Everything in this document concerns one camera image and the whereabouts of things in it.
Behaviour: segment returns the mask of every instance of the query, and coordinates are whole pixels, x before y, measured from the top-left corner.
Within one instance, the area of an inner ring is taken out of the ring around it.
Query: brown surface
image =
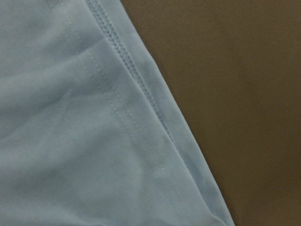
[[[301,2],[123,0],[237,226],[301,226]]]

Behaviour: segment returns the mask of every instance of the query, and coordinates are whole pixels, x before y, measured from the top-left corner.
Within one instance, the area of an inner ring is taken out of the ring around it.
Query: garment
[[[0,24],[0,225],[234,225],[119,1],[5,0]]]

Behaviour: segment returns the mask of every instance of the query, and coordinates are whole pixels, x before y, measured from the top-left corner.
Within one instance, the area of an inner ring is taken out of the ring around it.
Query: brown background
[[[301,1],[123,0],[237,226],[301,226]]]

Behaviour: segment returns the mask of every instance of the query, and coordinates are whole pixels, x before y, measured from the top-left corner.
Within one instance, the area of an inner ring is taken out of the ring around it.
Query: brown table
[[[301,226],[301,2],[123,0],[237,226]]]

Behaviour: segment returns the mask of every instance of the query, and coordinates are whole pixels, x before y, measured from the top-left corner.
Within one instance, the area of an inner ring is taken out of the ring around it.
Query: cloth
[[[119,1],[5,0],[0,29],[0,225],[234,225]]]

